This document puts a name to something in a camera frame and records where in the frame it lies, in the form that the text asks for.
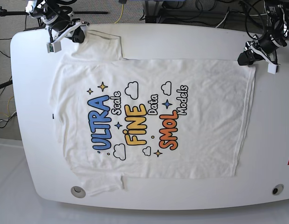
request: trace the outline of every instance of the blue star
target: blue star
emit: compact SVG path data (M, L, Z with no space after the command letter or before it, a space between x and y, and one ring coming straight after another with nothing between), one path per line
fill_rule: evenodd
M169 102L168 102L168 99L166 100L166 102L165 103L163 103L163 105L165 105L166 106L166 108L168 109L168 107L170 106L170 105L172 105L172 104L170 104Z
M120 127L123 126L123 125L120 125L120 123L117 122L117 124L116 124L115 126L116 126L118 129L120 129Z

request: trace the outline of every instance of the star graphic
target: star graphic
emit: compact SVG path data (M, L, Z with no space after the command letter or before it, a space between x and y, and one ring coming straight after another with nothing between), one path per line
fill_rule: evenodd
M87 92L88 92L89 94L91 94L93 91L89 89Z
M158 149L157 152L155 152L154 154L156 154L157 157L159 157L159 156L160 156L161 154L163 154L163 153L159 152L159 149Z
M104 91L105 88L107 88L108 86L104 85L104 83L102 82L102 84L100 86L98 86L98 88L101 88L102 91Z
M168 107L170 106L170 105L172 105L172 104L170 104L169 102L168 102L168 99L166 100L166 102L165 103L163 103L163 105L165 105L166 106L166 108L168 109Z
M115 126L116 126L118 129L120 129L120 127L123 126L123 125L120 125L120 123L117 122L117 124L116 124Z

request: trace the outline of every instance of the white t-shirt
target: white t-shirt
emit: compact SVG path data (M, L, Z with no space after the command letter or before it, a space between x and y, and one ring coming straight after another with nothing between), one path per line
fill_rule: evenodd
M234 61L124 60L120 38L89 31L60 61L50 103L61 150L93 195L122 177L235 175L255 68Z

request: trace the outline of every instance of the table surface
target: table surface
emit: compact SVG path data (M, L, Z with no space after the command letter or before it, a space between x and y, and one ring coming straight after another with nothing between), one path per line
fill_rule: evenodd
M167 24L91 25L122 37L123 55L130 59L193 58L236 60L248 37L243 32ZM11 41L15 102L22 142L36 192L53 201L139 210L192 210L267 203L289 198L289 43L278 50L275 75L256 64L255 94L247 137L236 177L188 179L128 178L125 190L79 199L79 186L53 134L49 89L61 56L74 45L48 54L46 30L16 34ZM280 195L272 189L283 184Z

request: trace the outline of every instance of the yellow star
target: yellow star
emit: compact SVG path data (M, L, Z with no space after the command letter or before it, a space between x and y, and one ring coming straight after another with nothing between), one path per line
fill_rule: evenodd
M155 152L154 154L156 154L157 157L159 157L159 156L160 156L161 154L163 154L163 153L159 152L159 149L158 149L157 152Z
M87 92L88 92L89 94L91 94L93 91L89 89Z
M98 86L98 88L101 88L102 91L104 91L105 88L107 88L108 86L104 85L104 83L102 82L102 84L100 86Z

